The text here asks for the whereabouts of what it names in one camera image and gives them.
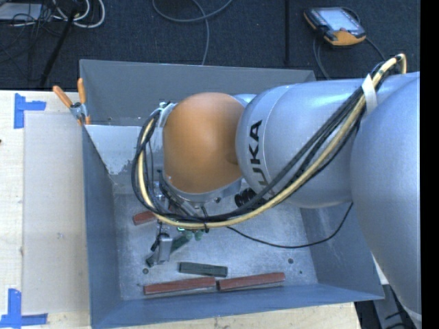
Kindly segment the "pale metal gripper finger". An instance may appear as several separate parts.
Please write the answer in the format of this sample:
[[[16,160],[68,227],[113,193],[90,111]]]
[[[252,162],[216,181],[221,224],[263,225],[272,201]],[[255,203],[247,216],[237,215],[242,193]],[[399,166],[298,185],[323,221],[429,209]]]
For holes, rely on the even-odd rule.
[[[170,236],[161,236],[158,242],[157,263],[159,265],[169,261],[173,239]]]
[[[152,249],[150,254],[145,259],[145,264],[152,268],[158,264],[158,256],[159,256],[159,247]]]

